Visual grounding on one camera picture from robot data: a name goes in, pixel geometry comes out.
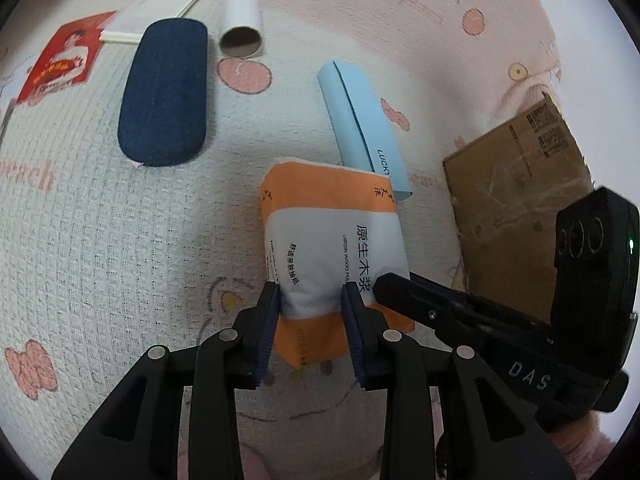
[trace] white notepad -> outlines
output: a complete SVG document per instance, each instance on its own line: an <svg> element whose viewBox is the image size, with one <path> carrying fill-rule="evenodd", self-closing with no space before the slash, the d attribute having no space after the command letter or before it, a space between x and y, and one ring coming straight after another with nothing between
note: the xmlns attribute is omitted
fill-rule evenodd
<svg viewBox="0 0 640 480"><path fill-rule="evenodd" d="M119 10L102 27L100 40L138 44L146 28L165 18L180 18L196 0L135 0Z"/></svg>

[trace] qr code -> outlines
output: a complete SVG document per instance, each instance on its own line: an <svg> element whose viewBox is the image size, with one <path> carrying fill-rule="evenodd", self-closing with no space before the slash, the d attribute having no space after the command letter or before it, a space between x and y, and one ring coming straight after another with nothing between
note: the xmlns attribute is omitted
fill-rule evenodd
<svg viewBox="0 0 640 480"><path fill-rule="evenodd" d="M545 152L546 158L569 147L569 143L566 142L560 126L551 128L548 132L540 135L538 142L542 151Z"/></svg>
<svg viewBox="0 0 640 480"><path fill-rule="evenodd" d="M527 119L529 120L529 124L531 124L533 131L536 133L550 124L558 122L558 119L551 113L549 106L546 103L533 110L530 114L527 114Z"/></svg>

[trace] camera lens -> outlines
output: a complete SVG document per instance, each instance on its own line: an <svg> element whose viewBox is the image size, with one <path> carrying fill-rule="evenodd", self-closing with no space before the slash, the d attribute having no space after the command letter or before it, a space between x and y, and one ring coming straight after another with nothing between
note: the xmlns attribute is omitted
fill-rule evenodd
<svg viewBox="0 0 640 480"><path fill-rule="evenodd" d="M569 251L571 256L577 258L582 254L582 247L584 246L584 229L582 228L582 222L574 222L569 231Z"/></svg>
<svg viewBox="0 0 640 480"><path fill-rule="evenodd" d="M562 229L558 233L558 254L563 254L566 250L566 231Z"/></svg>
<svg viewBox="0 0 640 480"><path fill-rule="evenodd" d="M602 242L604 240L604 229L602 227L602 222L596 216L591 220L591 225L589 226L589 248L592 253L597 253L602 247Z"/></svg>

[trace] cardboard box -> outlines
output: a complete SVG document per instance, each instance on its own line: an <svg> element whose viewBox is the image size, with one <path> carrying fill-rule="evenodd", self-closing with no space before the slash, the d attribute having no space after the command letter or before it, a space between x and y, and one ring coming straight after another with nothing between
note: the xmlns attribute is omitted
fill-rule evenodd
<svg viewBox="0 0 640 480"><path fill-rule="evenodd" d="M593 189L551 98L444 160L467 291L549 321L556 213Z"/></svg>

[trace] paper towel roll core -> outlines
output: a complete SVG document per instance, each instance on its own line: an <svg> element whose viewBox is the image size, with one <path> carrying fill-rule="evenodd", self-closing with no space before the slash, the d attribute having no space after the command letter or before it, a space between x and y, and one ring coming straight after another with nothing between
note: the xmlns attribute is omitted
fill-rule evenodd
<svg viewBox="0 0 640 480"><path fill-rule="evenodd" d="M225 0L220 51L229 57L258 56L262 50L262 18L258 0Z"/></svg>

